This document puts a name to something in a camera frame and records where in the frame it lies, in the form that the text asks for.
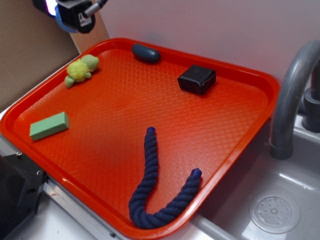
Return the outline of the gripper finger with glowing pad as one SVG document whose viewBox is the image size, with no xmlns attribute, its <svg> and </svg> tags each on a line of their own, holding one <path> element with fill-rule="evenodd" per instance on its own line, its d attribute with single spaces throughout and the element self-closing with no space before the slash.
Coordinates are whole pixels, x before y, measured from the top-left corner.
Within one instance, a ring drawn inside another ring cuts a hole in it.
<svg viewBox="0 0 320 240">
<path fill-rule="evenodd" d="M 55 18 L 68 33 L 88 34 L 95 26 L 96 18 L 86 11 L 93 5 L 90 0 L 57 0 Z"/>
<path fill-rule="evenodd" d="M 58 5 L 56 0 L 32 0 L 32 4 L 37 10 L 49 17 L 56 17 L 56 6 Z"/>
</svg>

